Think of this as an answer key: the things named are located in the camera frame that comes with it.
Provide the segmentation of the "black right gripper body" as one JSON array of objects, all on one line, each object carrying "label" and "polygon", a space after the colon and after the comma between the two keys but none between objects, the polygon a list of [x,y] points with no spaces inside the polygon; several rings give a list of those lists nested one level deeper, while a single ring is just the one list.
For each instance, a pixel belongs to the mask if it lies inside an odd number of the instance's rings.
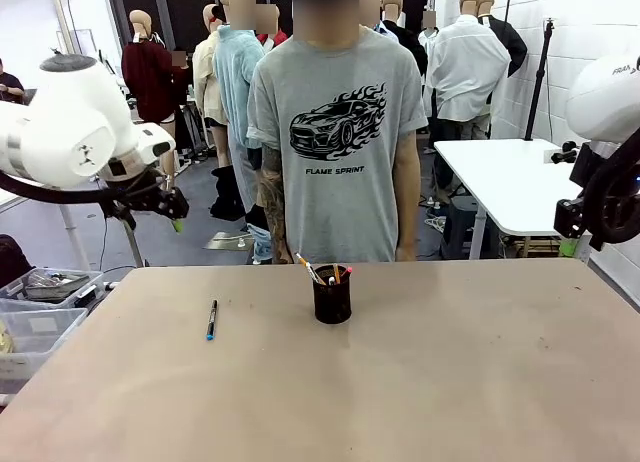
[{"label": "black right gripper body", "polygon": [[579,239],[584,233],[583,199],[561,199],[556,204],[554,230],[566,239]]}]

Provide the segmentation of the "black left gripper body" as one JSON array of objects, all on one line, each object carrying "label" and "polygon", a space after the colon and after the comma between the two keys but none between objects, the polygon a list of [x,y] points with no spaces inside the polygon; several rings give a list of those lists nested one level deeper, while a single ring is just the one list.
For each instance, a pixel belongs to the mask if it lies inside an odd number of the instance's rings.
[{"label": "black left gripper body", "polygon": [[142,206],[169,219],[184,219],[189,213],[189,203],[178,187],[150,190],[142,196]]}]

